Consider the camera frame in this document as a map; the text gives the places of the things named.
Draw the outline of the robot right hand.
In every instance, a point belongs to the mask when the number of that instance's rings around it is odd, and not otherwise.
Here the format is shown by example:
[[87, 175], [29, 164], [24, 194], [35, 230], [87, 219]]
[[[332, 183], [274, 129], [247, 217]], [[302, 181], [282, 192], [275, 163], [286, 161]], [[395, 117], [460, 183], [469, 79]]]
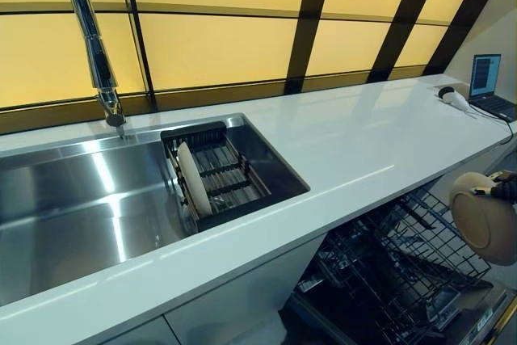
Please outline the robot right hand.
[[491, 196], [516, 204], [516, 173], [509, 170], [500, 170], [489, 175], [494, 184], [492, 187], [474, 187], [471, 192], [476, 196]]

